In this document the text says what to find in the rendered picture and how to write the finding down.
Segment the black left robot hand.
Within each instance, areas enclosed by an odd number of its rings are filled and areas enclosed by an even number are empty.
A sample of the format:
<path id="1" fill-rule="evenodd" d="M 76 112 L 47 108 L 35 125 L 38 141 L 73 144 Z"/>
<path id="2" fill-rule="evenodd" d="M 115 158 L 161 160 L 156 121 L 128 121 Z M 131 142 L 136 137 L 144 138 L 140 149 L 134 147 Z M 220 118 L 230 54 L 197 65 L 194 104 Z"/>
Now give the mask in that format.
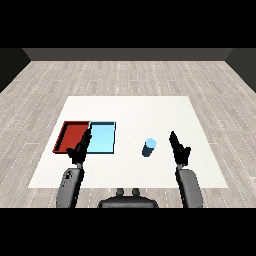
<path id="1" fill-rule="evenodd" d="M 83 133 L 81 140 L 77 143 L 74 149 L 66 149 L 66 152 L 72 159 L 73 164 L 82 164 L 85 161 L 91 138 L 91 129 L 87 129 Z"/>

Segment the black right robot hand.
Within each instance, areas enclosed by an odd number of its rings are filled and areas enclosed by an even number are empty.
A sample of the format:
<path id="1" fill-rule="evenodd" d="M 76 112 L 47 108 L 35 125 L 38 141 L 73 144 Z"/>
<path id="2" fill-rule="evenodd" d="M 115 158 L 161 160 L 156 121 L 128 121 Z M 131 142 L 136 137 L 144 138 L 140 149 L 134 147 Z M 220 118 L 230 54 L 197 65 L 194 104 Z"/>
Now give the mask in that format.
<path id="1" fill-rule="evenodd" d="M 177 165 L 180 166 L 187 166 L 188 165 L 188 159 L 191 153 L 190 147 L 184 147 L 178 140 L 177 135 L 174 131 L 171 132 L 169 137 L 169 142 L 171 144 L 174 159 Z"/>

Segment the red shallow open box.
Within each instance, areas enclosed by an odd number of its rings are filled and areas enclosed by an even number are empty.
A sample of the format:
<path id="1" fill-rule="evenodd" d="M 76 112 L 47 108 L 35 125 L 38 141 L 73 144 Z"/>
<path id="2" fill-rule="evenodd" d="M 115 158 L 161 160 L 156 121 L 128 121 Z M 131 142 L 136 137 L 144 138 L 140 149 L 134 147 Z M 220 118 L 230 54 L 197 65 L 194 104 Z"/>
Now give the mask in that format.
<path id="1" fill-rule="evenodd" d="M 84 132 L 88 129 L 89 121 L 65 121 L 57 137 L 52 152 L 66 154 L 67 148 L 74 149 L 81 141 Z"/>

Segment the light blue shallow open box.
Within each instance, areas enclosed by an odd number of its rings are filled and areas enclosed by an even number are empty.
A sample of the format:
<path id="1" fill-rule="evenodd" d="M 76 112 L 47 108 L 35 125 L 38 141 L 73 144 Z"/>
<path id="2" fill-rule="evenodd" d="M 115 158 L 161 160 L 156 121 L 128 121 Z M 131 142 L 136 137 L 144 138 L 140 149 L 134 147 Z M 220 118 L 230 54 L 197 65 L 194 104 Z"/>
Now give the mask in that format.
<path id="1" fill-rule="evenodd" d="M 90 124 L 91 139 L 88 154 L 113 154 L 116 123 L 112 121 L 93 121 Z"/>

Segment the small blue can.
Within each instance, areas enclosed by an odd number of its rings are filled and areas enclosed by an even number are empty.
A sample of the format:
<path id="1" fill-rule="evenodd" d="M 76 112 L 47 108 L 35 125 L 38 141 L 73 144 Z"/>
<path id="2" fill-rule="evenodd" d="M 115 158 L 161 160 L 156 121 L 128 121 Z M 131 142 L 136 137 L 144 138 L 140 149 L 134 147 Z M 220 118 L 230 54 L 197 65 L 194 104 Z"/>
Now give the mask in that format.
<path id="1" fill-rule="evenodd" d="M 144 157 L 149 157 L 153 152 L 153 150 L 155 149 L 155 147 L 156 147 L 156 140 L 153 138 L 148 138 L 145 141 L 145 144 L 143 146 L 142 155 Z"/>

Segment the dark grey robot body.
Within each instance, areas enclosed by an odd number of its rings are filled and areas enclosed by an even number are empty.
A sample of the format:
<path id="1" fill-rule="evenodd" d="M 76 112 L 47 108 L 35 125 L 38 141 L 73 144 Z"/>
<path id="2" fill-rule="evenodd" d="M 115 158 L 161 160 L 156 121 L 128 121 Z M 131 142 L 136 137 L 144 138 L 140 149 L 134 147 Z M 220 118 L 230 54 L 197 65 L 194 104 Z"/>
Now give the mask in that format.
<path id="1" fill-rule="evenodd" d="M 158 203 L 155 200 L 142 197 L 138 188 L 132 189 L 131 196 L 125 196 L 124 189 L 118 188 L 116 195 L 101 200 L 98 208 L 158 208 Z"/>

